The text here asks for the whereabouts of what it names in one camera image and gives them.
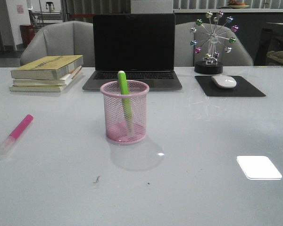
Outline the bottom yellow-spined book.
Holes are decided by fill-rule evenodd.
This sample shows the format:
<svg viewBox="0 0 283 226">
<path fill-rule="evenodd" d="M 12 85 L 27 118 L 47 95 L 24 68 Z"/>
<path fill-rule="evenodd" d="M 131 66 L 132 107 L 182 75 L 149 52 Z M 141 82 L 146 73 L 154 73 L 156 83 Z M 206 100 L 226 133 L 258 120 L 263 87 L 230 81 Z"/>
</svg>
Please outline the bottom yellow-spined book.
<svg viewBox="0 0 283 226">
<path fill-rule="evenodd" d="M 67 86 L 14 86 L 12 84 L 9 87 L 9 90 L 10 91 L 18 91 L 18 92 L 61 92 Z"/>
</svg>

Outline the red trash bin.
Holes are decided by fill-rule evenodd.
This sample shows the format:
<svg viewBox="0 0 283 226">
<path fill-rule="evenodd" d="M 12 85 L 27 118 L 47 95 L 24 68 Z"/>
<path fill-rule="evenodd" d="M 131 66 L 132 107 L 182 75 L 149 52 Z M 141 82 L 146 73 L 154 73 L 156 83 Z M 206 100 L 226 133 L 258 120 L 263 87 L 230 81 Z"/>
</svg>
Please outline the red trash bin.
<svg viewBox="0 0 283 226">
<path fill-rule="evenodd" d="M 27 47 L 35 36 L 33 25 L 31 24 L 20 25 L 20 32 L 23 41 L 23 46 Z"/>
</svg>

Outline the pink highlighter pen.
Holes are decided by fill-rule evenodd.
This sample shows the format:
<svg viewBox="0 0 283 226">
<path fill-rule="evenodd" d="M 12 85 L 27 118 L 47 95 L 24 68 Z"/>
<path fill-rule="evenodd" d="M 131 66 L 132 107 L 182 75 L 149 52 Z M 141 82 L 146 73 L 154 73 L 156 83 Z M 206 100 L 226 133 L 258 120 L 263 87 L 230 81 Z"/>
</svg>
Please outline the pink highlighter pen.
<svg viewBox="0 0 283 226">
<path fill-rule="evenodd" d="M 13 144 L 19 139 L 22 133 L 33 121 L 34 117 L 31 114 L 25 116 L 22 121 L 14 128 L 9 136 L 3 141 L 0 146 L 0 155 L 6 155 L 9 153 Z"/>
</svg>

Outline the red barrier belt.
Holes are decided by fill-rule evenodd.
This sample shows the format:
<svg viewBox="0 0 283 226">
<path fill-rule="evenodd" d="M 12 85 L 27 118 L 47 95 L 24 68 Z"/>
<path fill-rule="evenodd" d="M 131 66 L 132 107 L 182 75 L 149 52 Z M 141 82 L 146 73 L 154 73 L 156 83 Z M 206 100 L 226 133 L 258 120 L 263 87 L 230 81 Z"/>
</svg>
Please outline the red barrier belt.
<svg viewBox="0 0 283 226">
<path fill-rule="evenodd" d="M 70 14 L 71 18 L 91 18 L 94 14 Z"/>
</svg>

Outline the ferris wheel desk ornament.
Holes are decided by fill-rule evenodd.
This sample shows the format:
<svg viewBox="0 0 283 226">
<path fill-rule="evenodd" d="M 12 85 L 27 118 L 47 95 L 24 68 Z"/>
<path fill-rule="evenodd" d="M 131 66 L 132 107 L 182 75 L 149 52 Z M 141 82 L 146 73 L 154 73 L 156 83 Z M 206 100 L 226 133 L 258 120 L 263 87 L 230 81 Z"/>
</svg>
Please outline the ferris wheel desk ornament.
<svg viewBox="0 0 283 226">
<path fill-rule="evenodd" d="M 194 70 L 197 73 L 201 74 L 220 74 L 223 72 L 223 64 L 218 61 L 221 53 L 216 49 L 216 44 L 221 44 L 220 39 L 228 40 L 230 44 L 234 44 L 237 39 L 235 37 L 226 38 L 222 36 L 222 32 L 220 31 L 225 26 L 219 26 L 218 22 L 224 16 L 223 11 L 218 11 L 215 14 L 211 11 L 206 13 L 206 18 L 209 20 L 210 29 L 208 30 L 204 24 L 202 19 L 197 19 L 195 27 L 190 29 L 192 34 L 195 34 L 198 31 L 198 28 L 202 27 L 205 32 L 205 38 L 200 41 L 192 40 L 190 41 L 190 45 L 194 47 L 194 53 L 198 54 L 202 51 L 202 47 L 205 44 L 208 44 L 208 50 L 204 57 L 195 63 Z"/>
</svg>

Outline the grey open laptop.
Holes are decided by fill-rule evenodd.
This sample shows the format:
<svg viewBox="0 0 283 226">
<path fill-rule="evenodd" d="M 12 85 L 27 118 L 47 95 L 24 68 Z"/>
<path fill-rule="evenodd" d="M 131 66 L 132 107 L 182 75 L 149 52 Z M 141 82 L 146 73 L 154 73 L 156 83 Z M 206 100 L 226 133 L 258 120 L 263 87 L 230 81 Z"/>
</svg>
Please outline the grey open laptop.
<svg viewBox="0 0 283 226">
<path fill-rule="evenodd" d="M 93 18 L 95 71 L 83 85 L 85 91 L 117 80 L 148 84 L 150 91 L 181 90 L 174 71 L 175 15 L 102 14 Z"/>
</svg>

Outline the fruit bowl on counter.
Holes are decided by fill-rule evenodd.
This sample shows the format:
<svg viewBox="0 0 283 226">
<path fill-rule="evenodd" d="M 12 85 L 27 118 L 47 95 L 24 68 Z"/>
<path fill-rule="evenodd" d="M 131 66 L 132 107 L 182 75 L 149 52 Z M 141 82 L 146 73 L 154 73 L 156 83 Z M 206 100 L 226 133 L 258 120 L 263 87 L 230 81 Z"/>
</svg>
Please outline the fruit bowl on counter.
<svg viewBox="0 0 283 226">
<path fill-rule="evenodd" d="M 246 3 L 237 0 L 229 0 L 227 6 L 233 9 L 245 9 L 249 7 Z"/>
</svg>

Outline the middle white book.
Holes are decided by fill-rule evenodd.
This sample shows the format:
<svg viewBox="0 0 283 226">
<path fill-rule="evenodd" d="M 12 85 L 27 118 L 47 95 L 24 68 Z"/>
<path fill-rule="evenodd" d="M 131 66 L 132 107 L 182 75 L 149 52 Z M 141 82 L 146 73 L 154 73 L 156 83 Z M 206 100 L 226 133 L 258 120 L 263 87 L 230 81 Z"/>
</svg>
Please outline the middle white book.
<svg viewBox="0 0 283 226">
<path fill-rule="evenodd" d="M 67 86 L 80 74 L 82 66 L 77 67 L 70 73 L 58 80 L 37 80 L 37 79 L 14 79 L 14 86 Z"/>
</svg>

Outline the top yellow book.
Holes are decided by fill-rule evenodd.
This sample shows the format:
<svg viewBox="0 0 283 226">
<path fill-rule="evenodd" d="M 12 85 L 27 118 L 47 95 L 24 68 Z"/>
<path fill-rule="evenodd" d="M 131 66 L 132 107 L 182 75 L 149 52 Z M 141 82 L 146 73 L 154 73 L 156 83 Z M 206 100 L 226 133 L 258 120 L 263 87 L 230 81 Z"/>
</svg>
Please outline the top yellow book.
<svg viewBox="0 0 283 226">
<path fill-rule="evenodd" d="M 58 80 L 83 65 L 82 55 L 45 56 L 12 70 L 13 79 Z"/>
</svg>

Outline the pink mesh pen holder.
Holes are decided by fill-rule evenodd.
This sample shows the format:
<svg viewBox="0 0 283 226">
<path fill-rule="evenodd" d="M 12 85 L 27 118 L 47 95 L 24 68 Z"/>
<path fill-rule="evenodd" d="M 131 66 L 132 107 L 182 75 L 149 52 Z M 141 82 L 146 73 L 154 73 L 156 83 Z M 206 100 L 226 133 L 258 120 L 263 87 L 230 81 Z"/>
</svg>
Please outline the pink mesh pen holder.
<svg viewBox="0 0 283 226">
<path fill-rule="evenodd" d="M 128 80 L 128 94 L 122 94 L 118 81 L 105 83 L 104 98 L 106 137 L 118 144 L 134 144 L 146 136 L 147 93 L 149 86 Z"/>
</svg>

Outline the white computer mouse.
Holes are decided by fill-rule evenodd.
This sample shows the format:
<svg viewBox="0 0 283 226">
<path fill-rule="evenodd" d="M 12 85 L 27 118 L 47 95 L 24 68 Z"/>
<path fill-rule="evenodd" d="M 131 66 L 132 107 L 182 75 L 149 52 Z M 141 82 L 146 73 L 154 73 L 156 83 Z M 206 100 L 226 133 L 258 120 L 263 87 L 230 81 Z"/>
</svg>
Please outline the white computer mouse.
<svg viewBox="0 0 283 226">
<path fill-rule="evenodd" d="M 236 87 L 237 82 L 232 76 L 227 75 L 215 75 L 211 77 L 215 85 L 222 89 L 231 89 Z"/>
</svg>

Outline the green highlighter pen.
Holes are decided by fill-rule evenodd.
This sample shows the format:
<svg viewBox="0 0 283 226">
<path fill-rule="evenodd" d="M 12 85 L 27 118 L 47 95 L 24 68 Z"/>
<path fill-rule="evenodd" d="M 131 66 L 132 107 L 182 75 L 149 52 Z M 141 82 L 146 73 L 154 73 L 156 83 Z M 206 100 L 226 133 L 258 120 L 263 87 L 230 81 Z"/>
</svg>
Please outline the green highlighter pen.
<svg viewBox="0 0 283 226">
<path fill-rule="evenodd" d="M 121 95 L 128 95 L 129 94 L 129 89 L 128 89 L 128 84 L 126 80 L 126 74 L 124 71 L 119 71 L 118 74 L 118 82 L 120 86 L 120 92 Z M 129 134 L 132 134 L 134 129 L 133 129 L 133 122 L 132 122 L 132 110 L 131 110 L 131 102 L 129 98 L 123 98 L 122 99 L 122 105 L 123 105 L 123 111 L 125 114 L 125 121 L 127 124 L 127 131 Z"/>
</svg>

